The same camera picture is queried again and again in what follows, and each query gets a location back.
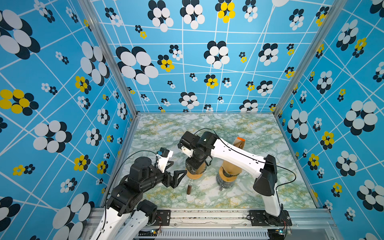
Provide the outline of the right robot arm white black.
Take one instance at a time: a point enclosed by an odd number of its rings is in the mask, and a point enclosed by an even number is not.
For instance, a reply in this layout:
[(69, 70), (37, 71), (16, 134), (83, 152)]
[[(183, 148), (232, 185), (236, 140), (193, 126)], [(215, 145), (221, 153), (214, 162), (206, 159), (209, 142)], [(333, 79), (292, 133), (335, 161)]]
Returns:
[(283, 207), (276, 194), (277, 165), (275, 157), (257, 156), (248, 153), (218, 135), (204, 132), (198, 136), (185, 132), (178, 148), (188, 157), (186, 168), (191, 175), (202, 175), (209, 166), (207, 158), (218, 158), (248, 172), (255, 178), (253, 189), (263, 197), (265, 212), (268, 216), (278, 217)]

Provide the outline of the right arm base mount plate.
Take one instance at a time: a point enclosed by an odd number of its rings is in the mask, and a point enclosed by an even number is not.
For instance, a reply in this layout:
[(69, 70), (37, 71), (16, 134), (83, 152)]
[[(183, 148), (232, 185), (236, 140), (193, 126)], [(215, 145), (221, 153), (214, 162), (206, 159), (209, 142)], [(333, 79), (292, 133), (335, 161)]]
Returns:
[(291, 227), (292, 220), (289, 212), (282, 210), (279, 216), (267, 214), (266, 211), (250, 210), (247, 215), (247, 220), (251, 222), (252, 226), (259, 227)]

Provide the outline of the grey ribbed glass carafe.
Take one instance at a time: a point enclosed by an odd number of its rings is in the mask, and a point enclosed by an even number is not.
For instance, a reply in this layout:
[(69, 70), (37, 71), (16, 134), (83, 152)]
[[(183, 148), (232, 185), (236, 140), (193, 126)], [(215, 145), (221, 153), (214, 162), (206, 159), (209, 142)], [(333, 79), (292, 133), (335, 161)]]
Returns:
[(219, 185), (219, 191), (231, 189), (235, 185), (235, 181), (233, 181), (233, 182), (226, 182), (219, 175), (217, 175), (216, 181), (217, 181), (217, 183)]

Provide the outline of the aluminium front rail frame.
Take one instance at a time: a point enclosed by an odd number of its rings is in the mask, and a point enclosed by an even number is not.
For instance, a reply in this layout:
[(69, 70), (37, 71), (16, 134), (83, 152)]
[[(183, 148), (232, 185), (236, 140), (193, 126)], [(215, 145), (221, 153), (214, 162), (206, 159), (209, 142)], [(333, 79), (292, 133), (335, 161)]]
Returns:
[[(145, 226), (133, 240), (341, 240), (330, 211), (288, 210), (291, 227), (252, 226), (252, 209), (170, 209), (169, 226)], [(96, 209), (82, 240), (91, 240), (104, 211)]]

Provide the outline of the wooden ring dripper holder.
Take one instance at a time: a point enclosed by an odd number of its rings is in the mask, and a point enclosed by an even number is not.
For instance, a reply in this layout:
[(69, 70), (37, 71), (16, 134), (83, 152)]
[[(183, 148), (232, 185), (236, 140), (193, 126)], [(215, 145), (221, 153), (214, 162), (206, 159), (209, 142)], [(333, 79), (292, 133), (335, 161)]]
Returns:
[(239, 174), (237, 175), (228, 174), (223, 168), (220, 168), (219, 170), (219, 177), (224, 182), (228, 182), (228, 183), (234, 182), (237, 179), (238, 175)]

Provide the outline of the glass scoop wooden handle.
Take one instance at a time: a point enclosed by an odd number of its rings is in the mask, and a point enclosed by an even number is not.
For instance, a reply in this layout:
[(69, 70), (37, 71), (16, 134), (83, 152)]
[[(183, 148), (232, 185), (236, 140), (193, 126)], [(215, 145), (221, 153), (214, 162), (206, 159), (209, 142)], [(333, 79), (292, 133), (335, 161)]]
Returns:
[(188, 187), (187, 187), (187, 195), (190, 195), (192, 192), (193, 180), (189, 179)]

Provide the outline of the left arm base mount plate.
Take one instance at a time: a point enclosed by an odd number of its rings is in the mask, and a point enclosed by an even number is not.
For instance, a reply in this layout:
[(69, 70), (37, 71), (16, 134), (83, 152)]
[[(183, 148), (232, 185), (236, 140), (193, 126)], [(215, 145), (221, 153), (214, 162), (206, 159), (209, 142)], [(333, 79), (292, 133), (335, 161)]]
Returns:
[(169, 226), (171, 220), (171, 210), (157, 210), (153, 217), (149, 218), (147, 226)]

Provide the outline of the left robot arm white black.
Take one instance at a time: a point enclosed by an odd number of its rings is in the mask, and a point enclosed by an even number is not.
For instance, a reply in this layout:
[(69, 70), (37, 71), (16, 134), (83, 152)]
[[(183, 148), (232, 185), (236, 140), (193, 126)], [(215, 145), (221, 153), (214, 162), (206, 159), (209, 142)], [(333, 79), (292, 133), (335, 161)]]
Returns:
[(139, 157), (130, 173), (112, 190), (104, 215), (93, 233), (92, 240), (132, 240), (147, 225), (156, 221), (158, 206), (144, 200), (143, 194), (158, 184), (176, 188), (187, 171), (174, 171), (172, 176), (160, 170), (148, 157)]

